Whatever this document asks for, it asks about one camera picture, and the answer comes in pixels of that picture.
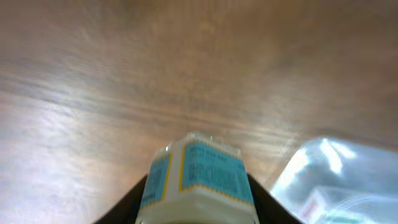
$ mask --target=plastic container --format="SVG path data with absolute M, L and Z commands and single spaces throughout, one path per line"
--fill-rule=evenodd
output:
M 258 224 L 240 152 L 191 133 L 159 151 L 136 224 Z
M 271 194 L 304 223 L 398 223 L 398 154 L 329 136 L 306 141 Z

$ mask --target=brown wooden surface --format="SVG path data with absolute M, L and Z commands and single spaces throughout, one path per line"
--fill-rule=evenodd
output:
M 92 222 L 193 130 L 270 187 L 318 129 L 398 144 L 398 1 L 0 3 L 1 223 Z

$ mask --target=yellow border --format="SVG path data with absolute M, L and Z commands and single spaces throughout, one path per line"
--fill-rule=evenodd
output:
M 167 173 L 166 173 L 166 179 L 165 179 L 165 182 L 164 182 L 162 198 L 159 199 L 159 200 L 157 200 L 156 202 L 149 203 L 149 204 L 147 204 L 147 205 L 141 207 L 140 209 L 144 209 L 144 208 L 151 207 L 151 206 L 156 205 L 156 204 L 158 204 L 159 202 L 163 201 L 163 199 L 164 199 L 164 197 L 165 197 L 165 195 L 166 195 L 166 191 L 167 191 L 167 184 L 168 184 L 168 182 L 169 182 L 169 174 L 170 174 L 170 167 L 171 167 L 171 164 L 172 164 L 173 153 L 170 152 L 169 154 L 166 154 L 166 155 L 164 155 L 164 156 L 162 156 L 162 157 L 160 157 L 160 158 L 157 158 L 157 159 L 155 159 L 155 160 L 152 161 L 152 163 L 154 163 L 154 162 L 157 162 L 157 161 L 159 161 L 159 160 L 161 160 L 161 159 L 165 159 L 167 156 L 169 156 L 169 164 L 168 164 L 168 166 L 167 166 Z
M 239 199 L 239 198 L 236 198 L 236 197 L 234 197 L 234 196 L 231 196 L 231 195 L 229 195 L 229 194 L 226 194 L 226 193 L 224 193 L 224 192 L 221 192 L 221 191 L 219 191 L 219 190 L 216 190 L 216 189 L 214 189 L 214 188 L 212 188 L 212 187 L 209 187 L 209 186 L 206 186 L 206 185 L 203 185 L 203 184 L 193 184 L 193 185 L 191 185 L 191 186 L 189 186 L 189 187 L 185 187 L 184 189 L 182 189 L 182 177 L 183 177 L 183 168 L 184 168 L 184 162 L 185 162 L 185 148 L 186 148 L 187 145 L 193 144 L 193 143 L 196 143 L 196 142 L 200 142 L 200 143 L 202 143 L 202 144 L 205 144 L 205 145 L 211 147 L 212 149 L 216 149 L 217 151 L 220 151 L 220 152 L 222 152 L 222 153 L 225 153 L 225 154 L 227 154 L 227 155 L 229 155 L 229 156 L 232 156 L 232 157 L 234 157 L 234 158 L 236 158 L 236 159 L 241 160 L 241 159 L 238 158 L 237 156 L 235 156 L 235 155 L 233 155 L 233 154 L 230 154 L 230 153 L 228 153 L 228 152 L 225 152 L 224 150 L 218 149 L 217 147 L 214 147 L 214 146 L 212 146 L 212 145 L 210 145 L 210 144 L 208 144 L 208 143 L 206 143 L 206 142 L 203 142 L 203 141 L 201 141 L 201 140 L 192 140 L 192 141 L 186 143 L 186 144 L 182 147 L 181 168 L 180 168 L 180 192 L 183 192 L 183 191 L 186 191 L 186 190 L 191 190 L 191 189 L 194 189 L 194 188 L 197 188 L 197 187 L 201 187 L 201 188 L 204 188 L 204 189 L 207 189 L 207 190 L 211 190 L 211 191 L 213 191 L 213 192 L 215 192 L 215 193 L 218 193 L 218 194 L 220 194 L 220 195 L 222 195 L 222 196 L 224 196 L 224 197 L 227 197 L 227 198 L 229 198 L 229 199 L 231 199 L 231 200 L 235 200 L 235 201 L 237 201 L 237 202 L 244 203 L 244 204 L 246 204 L 246 205 L 250 205 L 250 206 L 254 207 L 254 204 L 251 203 L 251 202 L 247 202 L 247 201 L 245 201 L 245 200 L 241 200 L 241 199 Z

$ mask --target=blue label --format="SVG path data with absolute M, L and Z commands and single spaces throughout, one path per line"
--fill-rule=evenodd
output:
M 166 193 L 167 179 L 169 178 L 172 155 L 156 159 L 150 166 L 144 193 L 141 199 L 141 208 L 161 201 Z
M 253 204 L 243 161 L 202 142 L 192 142 L 184 147 L 180 178 L 180 191 L 206 187 Z

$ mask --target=label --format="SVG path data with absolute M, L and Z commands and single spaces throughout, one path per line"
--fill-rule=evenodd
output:
M 142 194 L 141 208 L 164 199 L 171 160 L 172 155 L 168 154 L 152 162 L 147 182 L 145 183 L 144 193 Z
M 243 161 L 199 141 L 188 143 L 182 152 L 180 192 L 192 187 L 253 204 Z

